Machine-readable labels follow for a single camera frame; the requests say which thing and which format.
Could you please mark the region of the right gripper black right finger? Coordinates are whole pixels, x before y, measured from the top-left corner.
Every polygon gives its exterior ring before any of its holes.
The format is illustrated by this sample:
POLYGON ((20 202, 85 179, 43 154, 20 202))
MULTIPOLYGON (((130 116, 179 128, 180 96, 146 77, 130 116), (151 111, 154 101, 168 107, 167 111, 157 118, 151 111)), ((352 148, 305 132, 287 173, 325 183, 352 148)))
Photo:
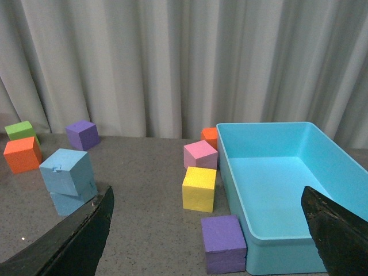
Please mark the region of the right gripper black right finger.
POLYGON ((328 275, 367 275, 367 221, 310 186, 301 206, 328 275))

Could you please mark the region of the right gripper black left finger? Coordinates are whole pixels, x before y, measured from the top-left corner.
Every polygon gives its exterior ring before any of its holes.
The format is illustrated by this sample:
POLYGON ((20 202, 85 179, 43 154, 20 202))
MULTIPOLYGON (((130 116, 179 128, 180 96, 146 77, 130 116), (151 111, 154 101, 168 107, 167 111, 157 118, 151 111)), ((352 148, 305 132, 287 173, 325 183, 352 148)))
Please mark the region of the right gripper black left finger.
POLYGON ((95 275, 114 209, 107 187, 25 249, 1 263, 1 275, 95 275))

